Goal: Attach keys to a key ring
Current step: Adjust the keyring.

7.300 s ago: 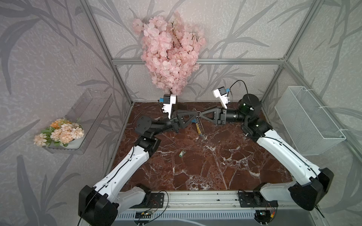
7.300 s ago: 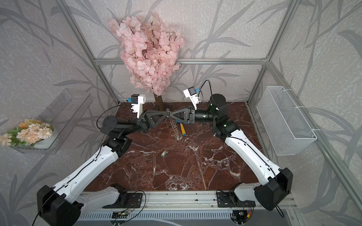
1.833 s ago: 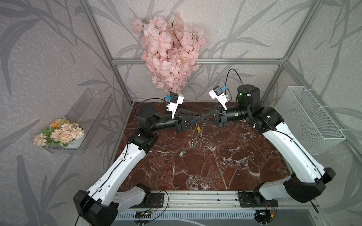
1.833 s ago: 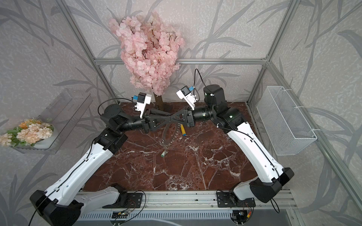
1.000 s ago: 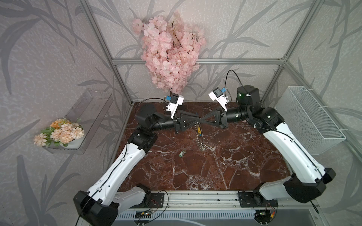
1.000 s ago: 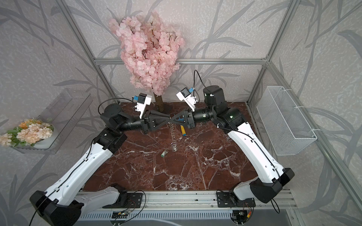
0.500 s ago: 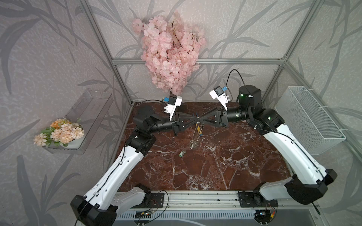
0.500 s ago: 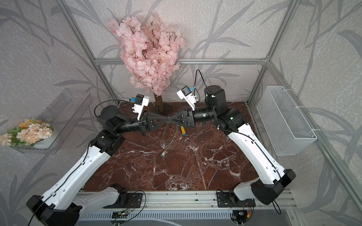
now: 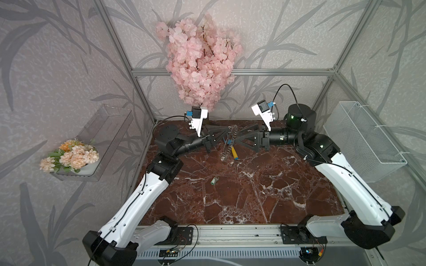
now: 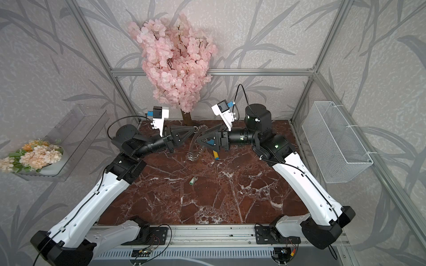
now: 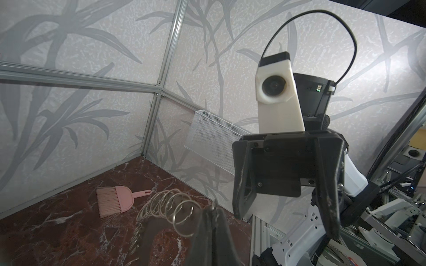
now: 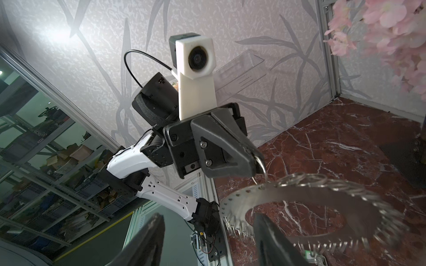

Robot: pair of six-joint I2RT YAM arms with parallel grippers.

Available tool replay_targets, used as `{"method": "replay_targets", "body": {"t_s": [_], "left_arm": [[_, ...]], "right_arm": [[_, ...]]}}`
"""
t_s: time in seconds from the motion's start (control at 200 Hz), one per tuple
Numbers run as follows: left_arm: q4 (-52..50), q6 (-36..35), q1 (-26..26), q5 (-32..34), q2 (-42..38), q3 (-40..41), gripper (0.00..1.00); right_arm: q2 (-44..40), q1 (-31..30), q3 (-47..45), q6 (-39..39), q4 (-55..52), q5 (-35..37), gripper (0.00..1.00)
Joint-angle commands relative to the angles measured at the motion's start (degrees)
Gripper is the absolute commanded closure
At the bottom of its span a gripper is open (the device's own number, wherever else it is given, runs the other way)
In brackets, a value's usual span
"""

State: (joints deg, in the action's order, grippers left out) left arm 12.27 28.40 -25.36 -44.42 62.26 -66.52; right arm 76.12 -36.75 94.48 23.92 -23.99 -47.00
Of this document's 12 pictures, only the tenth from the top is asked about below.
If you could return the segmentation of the key with green tag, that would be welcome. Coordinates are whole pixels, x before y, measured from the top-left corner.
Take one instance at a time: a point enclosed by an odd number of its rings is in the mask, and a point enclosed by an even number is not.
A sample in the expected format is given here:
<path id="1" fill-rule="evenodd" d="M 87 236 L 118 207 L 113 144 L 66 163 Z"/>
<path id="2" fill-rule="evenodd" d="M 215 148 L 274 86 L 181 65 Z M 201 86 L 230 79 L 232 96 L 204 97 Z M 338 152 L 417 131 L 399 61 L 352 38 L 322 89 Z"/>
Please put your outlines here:
<path id="1" fill-rule="evenodd" d="M 189 184 L 191 185 L 191 186 L 193 186 L 195 183 L 196 183 L 196 181 L 198 180 L 198 177 L 193 177 L 191 180 L 190 180 L 190 182 L 189 182 Z"/>

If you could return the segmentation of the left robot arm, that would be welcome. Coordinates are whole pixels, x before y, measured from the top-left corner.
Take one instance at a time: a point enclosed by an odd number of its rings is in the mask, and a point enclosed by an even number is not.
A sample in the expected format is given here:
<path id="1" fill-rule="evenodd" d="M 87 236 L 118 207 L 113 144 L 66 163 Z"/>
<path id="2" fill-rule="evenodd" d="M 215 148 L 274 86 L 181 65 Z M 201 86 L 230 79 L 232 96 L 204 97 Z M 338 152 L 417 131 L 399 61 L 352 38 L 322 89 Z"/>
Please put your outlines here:
<path id="1" fill-rule="evenodd" d="M 171 126 L 163 135 L 146 137 L 134 126 L 124 125 L 112 138 L 120 154 L 102 173 L 100 181 L 79 204 L 48 231 L 38 231 L 31 244 L 51 266 L 87 266 L 93 258 L 136 239 L 145 242 L 149 223 L 132 218 L 100 234 L 90 229 L 109 205 L 125 191 L 146 166 L 143 157 L 163 150 L 173 152 L 195 133 L 193 126 Z"/>

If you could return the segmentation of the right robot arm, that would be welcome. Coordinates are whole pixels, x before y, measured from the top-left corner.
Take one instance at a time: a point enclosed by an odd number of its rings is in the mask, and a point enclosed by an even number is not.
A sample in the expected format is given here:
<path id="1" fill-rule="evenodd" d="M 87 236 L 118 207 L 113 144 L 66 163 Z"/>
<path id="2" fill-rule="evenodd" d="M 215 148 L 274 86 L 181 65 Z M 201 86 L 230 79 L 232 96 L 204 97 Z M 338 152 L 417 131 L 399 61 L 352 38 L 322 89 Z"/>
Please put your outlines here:
<path id="1" fill-rule="evenodd" d="M 258 158 L 271 166 L 296 192 L 308 213 L 281 216 L 270 224 L 272 239 L 278 243 L 286 238 L 306 238 L 318 249 L 331 248 L 343 228 L 356 213 L 342 206 L 310 173 L 294 146 L 272 130 L 272 118 L 265 105 L 250 104 L 245 109 L 245 127 L 233 127 L 235 103 L 225 100 L 212 107 L 224 125 L 215 126 L 196 141 L 215 152 L 229 151 L 231 145 L 250 145 Z"/>

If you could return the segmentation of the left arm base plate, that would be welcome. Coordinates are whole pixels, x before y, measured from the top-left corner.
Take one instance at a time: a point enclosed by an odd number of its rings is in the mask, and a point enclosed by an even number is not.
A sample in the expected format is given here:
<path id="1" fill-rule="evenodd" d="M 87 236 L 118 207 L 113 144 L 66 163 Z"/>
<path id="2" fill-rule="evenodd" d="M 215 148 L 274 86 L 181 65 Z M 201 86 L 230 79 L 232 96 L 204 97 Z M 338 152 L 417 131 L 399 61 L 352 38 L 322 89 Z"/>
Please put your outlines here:
<path id="1" fill-rule="evenodd" d="M 150 227 L 142 229 L 137 238 L 133 241 L 123 243 L 122 246 L 135 245 L 154 245 L 163 246 L 166 244 L 167 236 L 169 235 L 168 227 Z"/>

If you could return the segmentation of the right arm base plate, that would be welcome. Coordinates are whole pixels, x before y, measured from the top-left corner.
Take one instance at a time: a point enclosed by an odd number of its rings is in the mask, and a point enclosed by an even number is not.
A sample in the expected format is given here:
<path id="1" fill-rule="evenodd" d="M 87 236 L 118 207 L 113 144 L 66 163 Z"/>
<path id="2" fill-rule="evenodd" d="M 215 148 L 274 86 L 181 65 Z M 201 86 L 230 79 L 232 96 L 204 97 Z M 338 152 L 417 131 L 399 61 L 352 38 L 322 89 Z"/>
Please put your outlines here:
<path id="1" fill-rule="evenodd" d="M 283 237 L 274 228 L 266 227 L 260 224 L 256 224 L 255 237 L 257 244 L 295 244 L 301 243 L 300 237 Z"/>

